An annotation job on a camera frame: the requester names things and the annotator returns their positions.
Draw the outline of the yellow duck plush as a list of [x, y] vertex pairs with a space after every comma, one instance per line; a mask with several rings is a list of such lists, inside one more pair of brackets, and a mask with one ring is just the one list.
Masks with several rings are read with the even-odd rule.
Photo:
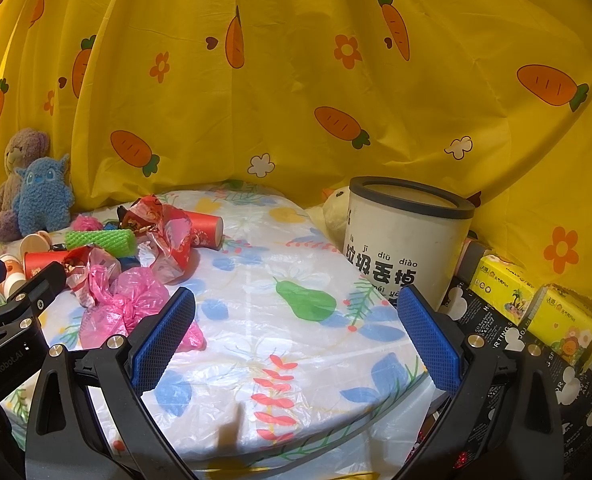
[[322, 232], [337, 248], [343, 248], [349, 216], [350, 190], [348, 186], [332, 190], [322, 205]]

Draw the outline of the large pink plastic bag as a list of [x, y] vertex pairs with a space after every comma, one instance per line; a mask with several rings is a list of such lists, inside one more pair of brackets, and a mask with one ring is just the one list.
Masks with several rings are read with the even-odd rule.
[[107, 266], [91, 266], [87, 287], [92, 304], [85, 308], [79, 328], [83, 349], [98, 348], [112, 335], [130, 335], [171, 298], [166, 286], [143, 266], [117, 275], [112, 275]]

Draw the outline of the small pink plastic bag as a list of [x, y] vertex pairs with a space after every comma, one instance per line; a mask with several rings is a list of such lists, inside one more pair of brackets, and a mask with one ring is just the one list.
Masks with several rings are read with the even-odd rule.
[[71, 222], [70, 229], [75, 232], [102, 231], [104, 225], [88, 214], [78, 214]]

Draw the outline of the orange white paper cup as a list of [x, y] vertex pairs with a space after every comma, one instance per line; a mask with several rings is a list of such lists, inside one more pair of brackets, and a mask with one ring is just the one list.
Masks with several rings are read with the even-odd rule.
[[40, 254], [52, 250], [52, 239], [49, 232], [38, 231], [23, 237], [19, 246], [20, 260], [29, 254]]

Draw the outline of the yellow tissue pack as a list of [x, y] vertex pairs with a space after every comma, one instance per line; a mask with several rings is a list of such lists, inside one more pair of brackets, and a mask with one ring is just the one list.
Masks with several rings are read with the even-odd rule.
[[556, 285], [542, 286], [526, 314], [526, 328], [571, 366], [592, 343], [592, 308]]
[[494, 254], [479, 260], [470, 289], [514, 325], [523, 321], [538, 290], [523, 268]]

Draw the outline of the purple teddy bear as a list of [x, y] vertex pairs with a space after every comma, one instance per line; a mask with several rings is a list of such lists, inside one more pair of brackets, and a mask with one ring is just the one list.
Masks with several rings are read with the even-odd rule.
[[0, 186], [1, 242], [12, 242], [20, 237], [17, 215], [12, 210], [12, 203], [21, 188], [21, 179], [15, 170], [26, 169], [34, 160], [46, 157], [49, 148], [48, 134], [30, 128], [20, 130], [8, 141], [4, 157], [7, 178]]

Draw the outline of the red white plastic bag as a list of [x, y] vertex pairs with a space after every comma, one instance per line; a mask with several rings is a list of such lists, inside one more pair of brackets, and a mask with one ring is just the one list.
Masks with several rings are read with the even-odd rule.
[[189, 272], [192, 221], [179, 208], [149, 195], [118, 208], [121, 229], [136, 237], [137, 258], [162, 284], [178, 281]]

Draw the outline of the red paper cup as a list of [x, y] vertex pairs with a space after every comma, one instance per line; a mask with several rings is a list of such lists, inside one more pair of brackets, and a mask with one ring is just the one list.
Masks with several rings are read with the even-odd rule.
[[193, 247], [219, 249], [222, 244], [223, 219], [212, 214], [186, 211], [185, 216], [191, 222], [191, 242]]
[[27, 278], [33, 278], [54, 262], [61, 264], [67, 274], [70, 274], [75, 267], [67, 250], [64, 252], [27, 252], [23, 256], [24, 274]]

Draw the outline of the floral plastic bed cover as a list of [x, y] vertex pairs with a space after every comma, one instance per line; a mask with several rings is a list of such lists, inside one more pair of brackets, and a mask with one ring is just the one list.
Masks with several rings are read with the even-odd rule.
[[395, 309], [310, 221], [256, 185], [162, 194], [224, 223], [185, 286], [201, 350], [143, 400], [201, 479], [390, 479], [435, 388]]

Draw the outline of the blue fuzzy monster plush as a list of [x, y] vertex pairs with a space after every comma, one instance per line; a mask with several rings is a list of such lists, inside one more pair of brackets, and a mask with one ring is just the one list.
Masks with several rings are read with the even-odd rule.
[[16, 168], [20, 191], [12, 203], [21, 236], [38, 231], [55, 232], [67, 228], [74, 204], [68, 183], [70, 156], [41, 157], [26, 168]]

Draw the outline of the yellow carrot print curtain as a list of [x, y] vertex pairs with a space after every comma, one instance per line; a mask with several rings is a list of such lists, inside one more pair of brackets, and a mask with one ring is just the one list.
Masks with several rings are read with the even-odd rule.
[[0, 0], [0, 184], [28, 127], [82, 209], [231, 179], [301, 206], [363, 174], [435, 185], [592, 300], [592, 0]]

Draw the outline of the white cylindrical trash bin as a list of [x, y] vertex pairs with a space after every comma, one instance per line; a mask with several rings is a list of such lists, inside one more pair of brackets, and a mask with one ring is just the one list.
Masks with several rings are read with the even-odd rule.
[[436, 186], [387, 177], [349, 185], [346, 258], [393, 304], [415, 286], [430, 307], [447, 292], [475, 206]]

